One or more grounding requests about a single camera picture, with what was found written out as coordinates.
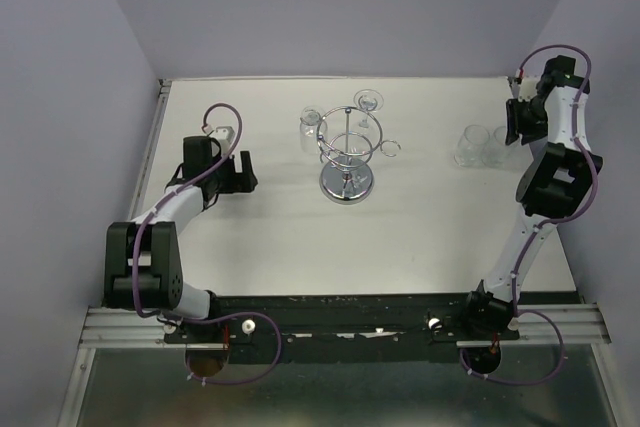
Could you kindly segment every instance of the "metal glass holder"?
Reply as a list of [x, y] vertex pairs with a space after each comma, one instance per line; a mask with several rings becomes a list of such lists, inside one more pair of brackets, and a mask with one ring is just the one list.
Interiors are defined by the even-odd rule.
[[[378, 141], [373, 144], [371, 140], [360, 132], [352, 131], [350, 128], [351, 115], [354, 111], [360, 112], [368, 120], [373, 122], [374, 129], [378, 132]], [[327, 141], [321, 132], [318, 132], [316, 139], [320, 149], [320, 160], [327, 160], [320, 173], [320, 190], [330, 200], [339, 204], [357, 204], [366, 199], [374, 185], [374, 176], [371, 167], [367, 164], [373, 158], [376, 150], [381, 149], [384, 142], [382, 126], [370, 112], [358, 107], [336, 107], [322, 117], [322, 122], [333, 114], [344, 112], [345, 129], [330, 141]], [[363, 139], [368, 150], [364, 152], [350, 152], [349, 141], [351, 136]], [[344, 150], [335, 147], [337, 140], [344, 138]]]

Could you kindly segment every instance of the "glass cup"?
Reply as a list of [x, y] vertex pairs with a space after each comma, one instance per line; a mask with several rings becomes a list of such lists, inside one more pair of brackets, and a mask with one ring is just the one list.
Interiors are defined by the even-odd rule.
[[499, 168], [509, 158], [516, 142], [506, 145], [507, 128], [498, 127], [482, 149], [482, 163], [487, 167]]
[[[307, 154], [317, 154], [320, 152], [316, 132], [325, 113], [324, 109], [317, 105], [310, 105], [302, 110], [300, 114], [300, 147], [303, 152]], [[320, 133], [326, 138], [327, 132], [327, 123], [325, 121], [322, 122]]]
[[481, 125], [470, 125], [460, 137], [454, 159], [460, 167], [472, 167], [480, 160], [482, 149], [489, 141], [489, 131]]

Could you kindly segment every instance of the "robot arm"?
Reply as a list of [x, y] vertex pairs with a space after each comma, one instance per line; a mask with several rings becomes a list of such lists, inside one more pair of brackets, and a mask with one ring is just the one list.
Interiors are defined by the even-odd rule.
[[[536, 254], [558, 219], [573, 215], [592, 184], [589, 166], [575, 139], [590, 151], [584, 110], [589, 93], [574, 108], [573, 99], [584, 80], [574, 75], [575, 59], [549, 60], [532, 98], [507, 101], [506, 143], [522, 144], [547, 137], [522, 177], [516, 192], [520, 203], [514, 228], [494, 269], [469, 295], [464, 317], [475, 329], [502, 332], [511, 321], [514, 302]], [[599, 172], [602, 158], [589, 152]]]
[[[234, 138], [231, 127], [219, 127], [211, 136], [187, 137], [183, 163], [167, 184], [165, 195], [178, 192], [157, 211], [142, 235], [138, 257], [138, 285], [145, 308], [192, 319], [215, 316], [213, 293], [183, 281], [178, 236], [187, 224], [217, 201], [220, 194], [253, 192], [258, 181], [249, 152], [240, 152], [242, 171], [236, 172], [229, 157], [215, 172], [186, 188], [229, 151]], [[104, 303], [107, 307], [133, 310], [133, 242], [140, 225], [156, 206], [129, 222], [116, 222], [107, 231]]]

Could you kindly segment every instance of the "gray wall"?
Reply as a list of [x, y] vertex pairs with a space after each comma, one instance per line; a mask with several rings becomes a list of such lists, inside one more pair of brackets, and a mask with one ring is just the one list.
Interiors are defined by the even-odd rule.
[[504, 75], [558, 0], [118, 0], [162, 77]]
[[0, 0], [0, 425], [54, 425], [157, 82], [116, 0]]
[[[629, 397], [640, 402], [640, 7], [638, 0], [561, 0], [538, 45], [566, 42], [593, 59], [587, 133], [604, 157], [596, 202], [561, 227], [580, 290], [597, 301]], [[636, 404], [640, 414], [640, 404]]]

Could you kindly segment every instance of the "tabletop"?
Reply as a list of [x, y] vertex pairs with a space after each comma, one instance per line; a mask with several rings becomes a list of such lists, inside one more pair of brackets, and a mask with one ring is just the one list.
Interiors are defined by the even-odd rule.
[[[320, 191], [322, 164], [302, 152], [300, 112], [353, 105], [375, 89], [395, 158], [376, 153], [371, 195], [339, 205]], [[532, 157], [519, 147], [503, 169], [462, 168], [453, 153], [464, 128], [506, 122], [505, 78], [231, 78], [173, 81], [144, 190], [162, 195], [182, 161], [182, 138], [200, 135], [216, 102], [241, 113], [239, 150], [259, 185], [223, 195], [180, 235], [185, 282], [219, 295], [345, 295], [473, 290], [512, 229], [515, 190]], [[213, 126], [235, 125], [222, 109]], [[572, 291], [558, 234], [548, 237], [523, 290]]]

